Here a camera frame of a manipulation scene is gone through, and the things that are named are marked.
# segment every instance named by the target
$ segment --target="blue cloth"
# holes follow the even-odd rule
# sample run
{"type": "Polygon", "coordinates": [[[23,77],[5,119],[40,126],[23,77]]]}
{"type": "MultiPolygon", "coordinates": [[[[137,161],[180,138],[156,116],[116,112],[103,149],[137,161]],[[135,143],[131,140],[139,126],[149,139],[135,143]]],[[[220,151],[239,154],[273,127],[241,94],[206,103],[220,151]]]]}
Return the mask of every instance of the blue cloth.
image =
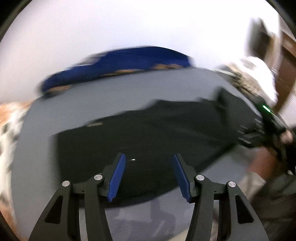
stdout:
{"type": "Polygon", "coordinates": [[[87,61],[50,76],[43,81],[41,91],[98,79],[117,70],[149,70],[157,64],[177,64],[189,67],[188,56],[162,47],[138,47],[119,49],[92,55],[87,61]]]}

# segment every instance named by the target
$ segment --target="black cloth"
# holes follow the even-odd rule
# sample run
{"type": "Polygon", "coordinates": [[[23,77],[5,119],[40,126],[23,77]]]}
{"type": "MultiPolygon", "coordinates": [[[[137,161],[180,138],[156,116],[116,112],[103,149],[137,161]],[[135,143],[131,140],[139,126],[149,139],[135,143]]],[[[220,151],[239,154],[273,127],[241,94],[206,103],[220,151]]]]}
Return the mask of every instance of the black cloth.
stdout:
{"type": "Polygon", "coordinates": [[[177,186],[175,153],[201,172],[237,143],[237,130],[255,118],[242,99],[224,89],[214,101],[159,100],[144,110],[101,118],[57,135],[61,181],[86,181],[122,152],[127,164],[117,198],[157,195],[177,186]]]}

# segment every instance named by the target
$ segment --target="brown wooden furniture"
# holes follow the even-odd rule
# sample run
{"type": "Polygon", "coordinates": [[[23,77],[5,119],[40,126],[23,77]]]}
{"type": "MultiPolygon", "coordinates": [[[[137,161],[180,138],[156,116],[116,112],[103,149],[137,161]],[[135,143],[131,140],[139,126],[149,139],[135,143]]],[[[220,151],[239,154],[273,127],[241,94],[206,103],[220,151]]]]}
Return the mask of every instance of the brown wooden furniture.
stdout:
{"type": "Polygon", "coordinates": [[[274,112],[278,112],[283,106],[296,80],[296,42],[284,32],[282,34],[282,62],[276,79],[276,90],[279,95],[274,112]]]}

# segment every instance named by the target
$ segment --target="white wall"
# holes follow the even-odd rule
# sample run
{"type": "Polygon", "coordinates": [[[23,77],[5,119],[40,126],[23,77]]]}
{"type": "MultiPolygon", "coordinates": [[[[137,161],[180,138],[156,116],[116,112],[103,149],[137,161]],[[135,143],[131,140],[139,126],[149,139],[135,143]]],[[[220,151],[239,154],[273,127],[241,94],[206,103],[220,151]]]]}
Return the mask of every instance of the white wall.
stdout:
{"type": "Polygon", "coordinates": [[[166,47],[211,69],[247,53],[259,17],[278,34],[265,0],[33,0],[0,43],[0,101],[33,99],[48,75],[122,47],[166,47]]]}

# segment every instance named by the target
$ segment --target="triangular cutout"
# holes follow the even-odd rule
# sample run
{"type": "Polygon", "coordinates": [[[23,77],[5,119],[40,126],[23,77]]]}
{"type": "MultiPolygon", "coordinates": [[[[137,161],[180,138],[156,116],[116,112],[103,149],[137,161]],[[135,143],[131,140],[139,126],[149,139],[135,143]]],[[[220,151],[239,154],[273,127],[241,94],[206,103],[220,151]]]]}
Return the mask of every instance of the triangular cutout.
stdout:
{"type": "Polygon", "coordinates": [[[59,224],[61,222],[63,196],[59,196],[45,218],[46,223],[59,224]]]}
{"type": "Polygon", "coordinates": [[[252,223],[254,221],[254,219],[251,216],[247,207],[245,206],[244,202],[242,201],[241,197],[238,195],[235,196],[235,204],[237,206],[237,221],[238,221],[238,223],[240,223],[240,224],[252,223]]]}

